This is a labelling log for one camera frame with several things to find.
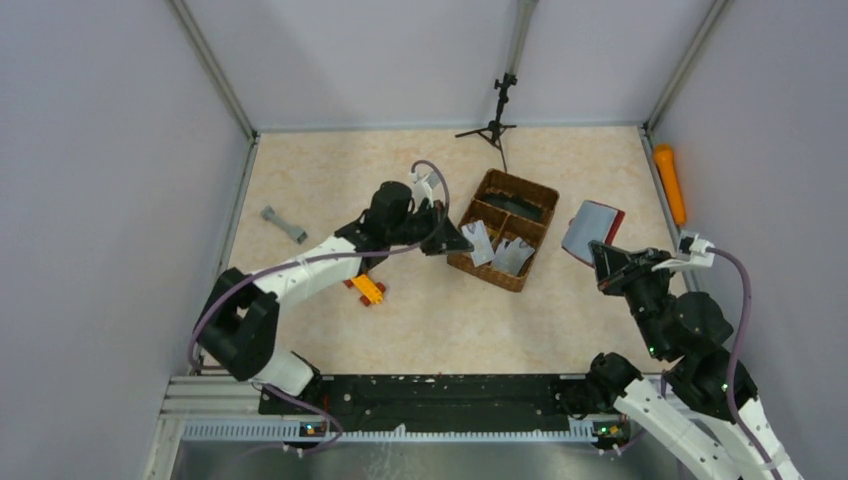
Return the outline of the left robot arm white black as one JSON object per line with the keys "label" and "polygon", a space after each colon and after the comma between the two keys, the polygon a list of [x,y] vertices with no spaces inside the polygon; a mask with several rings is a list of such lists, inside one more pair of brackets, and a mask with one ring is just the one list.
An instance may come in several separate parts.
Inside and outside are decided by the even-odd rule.
{"label": "left robot arm white black", "polygon": [[449,220],[446,202],[429,195],[416,201],[409,186],[386,181],[357,219],[305,254],[251,274],[221,274],[192,339],[236,380],[270,384],[292,410],[308,413],[320,401],[319,372],[277,345],[280,315],[415,249],[437,256],[468,253],[473,245]]}

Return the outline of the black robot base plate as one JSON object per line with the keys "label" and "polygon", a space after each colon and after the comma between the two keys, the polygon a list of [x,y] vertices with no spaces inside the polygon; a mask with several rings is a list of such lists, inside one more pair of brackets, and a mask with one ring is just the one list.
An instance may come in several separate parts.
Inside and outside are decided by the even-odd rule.
{"label": "black robot base plate", "polygon": [[302,399],[347,433],[560,432],[610,403],[582,375],[335,375]]}

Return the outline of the silver credit card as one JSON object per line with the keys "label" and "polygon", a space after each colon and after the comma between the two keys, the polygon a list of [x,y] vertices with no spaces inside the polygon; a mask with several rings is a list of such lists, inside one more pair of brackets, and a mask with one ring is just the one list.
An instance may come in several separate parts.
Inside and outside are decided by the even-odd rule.
{"label": "silver credit card", "polygon": [[473,246],[470,257],[474,267],[488,264],[494,259],[495,251],[492,247],[489,231],[482,220],[463,225],[461,232]]}

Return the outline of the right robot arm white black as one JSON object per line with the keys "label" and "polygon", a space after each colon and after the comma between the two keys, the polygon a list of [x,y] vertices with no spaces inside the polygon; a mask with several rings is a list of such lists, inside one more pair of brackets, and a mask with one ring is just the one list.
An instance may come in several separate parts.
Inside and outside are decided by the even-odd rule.
{"label": "right robot arm white black", "polygon": [[[698,479],[801,478],[739,360],[751,306],[750,277],[740,261],[698,235],[683,238],[677,255],[653,248],[628,252],[596,240],[588,246],[598,290],[625,299],[649,355],[673,365],[662,374],[663,384],[697,418],[687,418],[615,353],[592,360],[586,375],[589,404],[635,421]],[[737,327],[708,293],[675,296],[669,290],[675,273],[709,268],[716,256],[733,263],[742,280]]]}

